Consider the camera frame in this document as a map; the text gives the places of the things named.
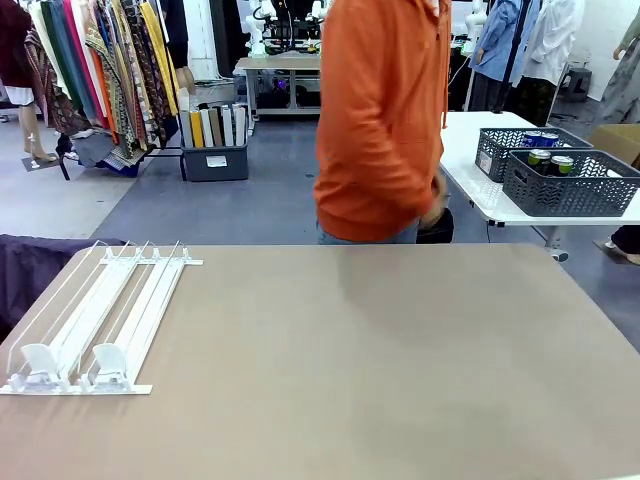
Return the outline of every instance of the cardboard box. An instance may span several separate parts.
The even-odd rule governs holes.
[[[600,125],[589,142],[640,170],[640,125]]]

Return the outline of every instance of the mannequin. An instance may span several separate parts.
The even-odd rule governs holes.
[[[629,25],[620,45],[613,51],[613,59],[620,60],[604,91],[600,109],[593,126],[602,123],[640,122],[640,10]]]
[[[506,109],[538,127],[547,125],[556,86],[582,24],[585,0],[544,0]]]
[[[496,0],[491,9],[469,64],[476,72],[469,110],[493,110],[496,107],[521,10],[522,0]],[[521,69],[524,48],[539,11],[540,2],[532,1],[526,12],[510,83]]]
[[[24,40],[31,27],[31,17],[13,0],[0,0],[0,80],[9,101],[19,106],[25,152],[44,161],[55,161],[47,155],[40,142],[35,99]]]

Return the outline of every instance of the black bag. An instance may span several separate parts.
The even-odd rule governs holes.
[[[433,227],[418,230],[416,243],[421,245],[451,243],[453,241],[453,228],[453,214],[451,210],[445,208],[440,220]]]

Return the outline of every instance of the beige tabletop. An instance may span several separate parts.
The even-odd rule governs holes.
[[[186,268],[139,377],[152,394],[0,397],[0,478],[640,473],[640,358],[537,248],[192,255],[205,265]]]
[[[320,70],[320,55],[245,57],[238,60],[236,68],[244,70]]]

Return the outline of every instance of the white shirt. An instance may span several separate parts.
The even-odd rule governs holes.
[[[529,38],[522,76],[558,84],[582,24],[584,4],[585,0],[544,0]]]

